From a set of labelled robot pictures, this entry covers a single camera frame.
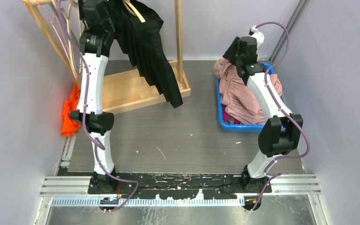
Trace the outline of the pink pleated garment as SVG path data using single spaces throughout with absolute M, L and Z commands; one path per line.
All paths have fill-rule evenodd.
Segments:
M 220 58 L 214 64 L 214 74 L 219 79 L 220 103 L 224 106 L 225 122 L 233 118 L 234 124 L 264 125 L 267 119 L 278 113 L 273 92 L 278 101 L 282 96 L 282 84 L 275 73 L 258 72 L 247 78 L 246 85 L 238 76 L 237 67 L 229 60 Z

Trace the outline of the wooden hanger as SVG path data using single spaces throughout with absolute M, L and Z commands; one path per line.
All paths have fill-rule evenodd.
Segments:
M 133 16 L 136 16 L 141 23 L 146 22 L 141 13 L 136 9 L 136 7 L 130 2 L 130 0 L 122 0 L 125 9 Z
M 69 53 L 69 62 L 70 62 L 70 67 L 72 69 L 73 75 L 75 78 L 78 78 L 79 76 L 82 75 L 82 62 L 81 60 L 79 60 L 78 62 L 76 62 L 75 57 L 76 57 L 76 52 L 74 49 L 74 45 L 71 43 L 71 41 L 75 41 L 74 39 L 74 35 L 72 32 L 72 27 L 71 27 L 71 14 L 73 9 L 77 9 L 78 8 L 78 2 L 76 2 L 75 0 L 70 0 L 69 1 L 69 5 L 67 9 L 63 9 L 63 16 L 66 22 L 66 30 L 69 34 L 69 38 L 68 38 L 68 53 Z

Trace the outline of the magenta dress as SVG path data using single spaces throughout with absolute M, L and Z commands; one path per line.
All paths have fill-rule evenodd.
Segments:
M 223 121 L 225 124 L 230 124 L 230 125 L 240 125 L 240 121 L 235 119 L 233 116 L 229 115 L 226 112 L 223 112 Z

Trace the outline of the black garment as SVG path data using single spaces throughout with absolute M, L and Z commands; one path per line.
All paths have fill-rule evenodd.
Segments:
M 181 106 L 181 93 L 164 54 L 160 36 L 164 21 L 155 10 L 137 0 L 132 0 L 131 4 L 145 22 L 132 15 L 121 0 L 111 0 L 110 4 L 114 38 L 122 52 L 128 55 L 131 65 L 137 67 L 139 75 L 145 78 L 149 86 L 155 86 L 173 108 Z

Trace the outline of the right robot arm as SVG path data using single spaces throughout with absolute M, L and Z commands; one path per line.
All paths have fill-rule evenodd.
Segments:
M 298 147 L 303 125 L 302 116 L 293 114 L 275 90 L 266 73 L 270 68 L 257 61 L 259 43 L 255 37 L 236 37 L 223 55 L 236 67 L 238 77 L 253 93 L 266 119 L 258 136 L 259 151 L 240 177 L 240 186 L 249 193 L 268 185 L 268 171 Z

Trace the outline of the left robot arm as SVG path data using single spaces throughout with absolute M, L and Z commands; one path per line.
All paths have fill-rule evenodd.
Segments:
M 82 125 L 92 143 L 94 169 L 88 194 L 112 194 L 118 187 L 110 145 L 114 114 L 103 111 L 103 82 L 114 26 L 107 0 L 80 0 L 78 4 L 85 26 L 79 40 L 83 71 L 80 100 L 70 117 Z

